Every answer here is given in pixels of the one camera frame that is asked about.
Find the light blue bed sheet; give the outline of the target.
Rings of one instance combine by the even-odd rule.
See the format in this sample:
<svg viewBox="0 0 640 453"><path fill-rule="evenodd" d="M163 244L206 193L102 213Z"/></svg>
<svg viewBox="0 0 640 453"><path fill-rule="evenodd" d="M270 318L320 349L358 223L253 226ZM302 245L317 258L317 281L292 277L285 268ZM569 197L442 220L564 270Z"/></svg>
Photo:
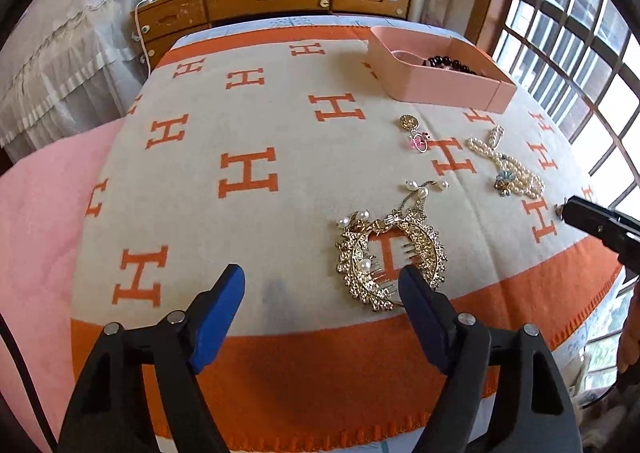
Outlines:
<svg viewBox="0 0 640 453"><path fill-rule="evenodd" d="M251 20L229 25L215 26L206 30L181 36L172 46L172 49L181 48L204 40L216 39L235 34L245 34L257 31L274 30L275 28L308 28L308 26L350 26L351 28L373 28L374 26L389 26L390 28L402 28L403 30L416 31L426 34L454 37L464 40L464 36L439 28L405 20L362 16L361 14L330 14L329 16L296 16L280 17L272 19Z"/></svg>

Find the gold pink charm keyring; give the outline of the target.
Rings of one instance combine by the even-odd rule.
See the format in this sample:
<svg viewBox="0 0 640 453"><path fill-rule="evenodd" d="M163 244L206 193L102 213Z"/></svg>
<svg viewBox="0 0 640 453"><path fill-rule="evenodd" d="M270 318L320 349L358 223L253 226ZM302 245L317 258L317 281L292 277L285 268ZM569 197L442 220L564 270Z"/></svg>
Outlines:
<svg viewBox="0 0 640 453"><path fill-rule="evenodd" d="M407 137L410 146L413 147L416 152L425 153L430 145L431 135L426 129L423 129L419 120L410 114L404 114L399 117L399 127L407 132Z"/></svg>

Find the wooden desk with drawers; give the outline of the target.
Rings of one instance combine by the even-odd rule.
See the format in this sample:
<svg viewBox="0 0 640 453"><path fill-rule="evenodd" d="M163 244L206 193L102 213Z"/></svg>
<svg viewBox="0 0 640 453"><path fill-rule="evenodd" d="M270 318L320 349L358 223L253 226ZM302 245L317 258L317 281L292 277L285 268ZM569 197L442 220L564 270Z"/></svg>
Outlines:
<svg viewBox="0 0 640 453"><path fill-rule="evenodd" d="M136 16L146 53L157 66L175 42L188 34L243 20L290 14L356 13L406 20L411 0L154 0Z"/></svg>

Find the pink quilt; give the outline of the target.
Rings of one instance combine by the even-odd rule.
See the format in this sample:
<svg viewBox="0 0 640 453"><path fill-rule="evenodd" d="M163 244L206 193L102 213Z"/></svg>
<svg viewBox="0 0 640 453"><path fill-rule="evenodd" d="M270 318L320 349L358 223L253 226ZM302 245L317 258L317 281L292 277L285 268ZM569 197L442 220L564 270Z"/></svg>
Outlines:
<svg viewBox="0 0 640 453"><path fill-rule="evenodd" d="M75 386L70 299L93 187L121 121L61 139L1 178L0 308L57 433Z"/></svg>

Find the blue flower earring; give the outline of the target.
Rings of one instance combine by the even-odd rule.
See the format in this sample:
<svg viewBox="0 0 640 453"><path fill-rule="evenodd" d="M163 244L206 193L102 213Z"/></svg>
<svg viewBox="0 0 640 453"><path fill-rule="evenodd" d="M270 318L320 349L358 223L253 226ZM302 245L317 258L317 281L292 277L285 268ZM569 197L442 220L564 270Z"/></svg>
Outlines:
<svg viewBox="0 0 640 453"><path fill-rule="evenodd" d="M495 178L494 188L501 196L509 196L512 194L511 186L514 180L515 175L511 172L511 170L500 170Z"/></svg>

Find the lace covered piano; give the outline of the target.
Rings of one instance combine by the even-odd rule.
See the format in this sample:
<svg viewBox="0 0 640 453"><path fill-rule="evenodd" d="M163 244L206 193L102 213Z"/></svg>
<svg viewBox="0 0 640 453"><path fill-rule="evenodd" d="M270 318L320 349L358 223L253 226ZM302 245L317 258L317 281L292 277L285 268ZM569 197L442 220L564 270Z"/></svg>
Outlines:
<svg viewBox="0 0 640 453"><path fill-rule="evenodd" d="M12 162L126 113L146 78L138 2L32 2L1 50L1 147Z"/></svg>

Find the orange beige H-pattern blanket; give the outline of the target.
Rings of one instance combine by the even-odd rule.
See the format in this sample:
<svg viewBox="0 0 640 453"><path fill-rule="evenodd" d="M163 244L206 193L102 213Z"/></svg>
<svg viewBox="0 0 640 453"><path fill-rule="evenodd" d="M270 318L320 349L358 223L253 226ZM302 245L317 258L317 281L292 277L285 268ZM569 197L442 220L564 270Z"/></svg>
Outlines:
<svg viewBox="0 0 640 453"><path fill-rule="evenodd" d="M336 272L336 221L397 207L408 180L445 180L427 219L442 291L503 329L559 347L620 264L554 206L591 180L525 94L502 114L397 102L367 62L369 32L275 28L170 49L134 100L87 206L70 309L73 366L102 327L156 323L229 263L246 291L198 377L235 450L318 451L422 427L442 389L405 314L374 312ZM398 125L415 116L425 153ZM512 194L494 188L511 170Z"/></svg>

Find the gold rhinestone hair comb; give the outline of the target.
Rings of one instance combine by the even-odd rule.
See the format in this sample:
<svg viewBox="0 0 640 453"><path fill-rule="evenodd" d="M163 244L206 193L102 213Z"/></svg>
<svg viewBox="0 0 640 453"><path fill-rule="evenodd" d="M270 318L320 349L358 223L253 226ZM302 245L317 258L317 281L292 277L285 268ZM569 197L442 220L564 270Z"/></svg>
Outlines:
<svg viewBox="0 0 640 453"><path fill-rule="evenodd" d="M383 216L357 210L336 221L336 272L348 294L374 312L401 306L398 277L405 265L414 265L431 289L445 281L445 247L427 219L425 204L428 195L445 191L448 182L408 180L405 188L404 199Z"/></svg>

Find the pink jewelry tray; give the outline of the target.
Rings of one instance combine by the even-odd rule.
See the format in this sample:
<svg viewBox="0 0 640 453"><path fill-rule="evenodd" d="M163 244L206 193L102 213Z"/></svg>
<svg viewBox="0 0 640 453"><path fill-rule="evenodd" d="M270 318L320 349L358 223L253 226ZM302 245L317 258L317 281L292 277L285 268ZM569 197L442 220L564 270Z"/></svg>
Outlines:
<svg viewBox="0 0 640 453"><path fill-rule="evenodd" d="M453 37L375 26L367 62L390 98L501 114L516 86L482 50Z"/></svg>

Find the barred window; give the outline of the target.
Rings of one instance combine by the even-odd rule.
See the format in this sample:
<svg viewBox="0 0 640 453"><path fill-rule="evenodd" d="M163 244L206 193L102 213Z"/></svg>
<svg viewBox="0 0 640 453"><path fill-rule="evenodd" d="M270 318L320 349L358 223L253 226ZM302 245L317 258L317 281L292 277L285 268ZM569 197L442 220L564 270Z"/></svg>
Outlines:
<svg viewBox="0 0 640 453"><path fill-rule="evenodd" d="M639 37L614 0L510 0L492 53L573 144L587 198L639 216Z"/></svg>

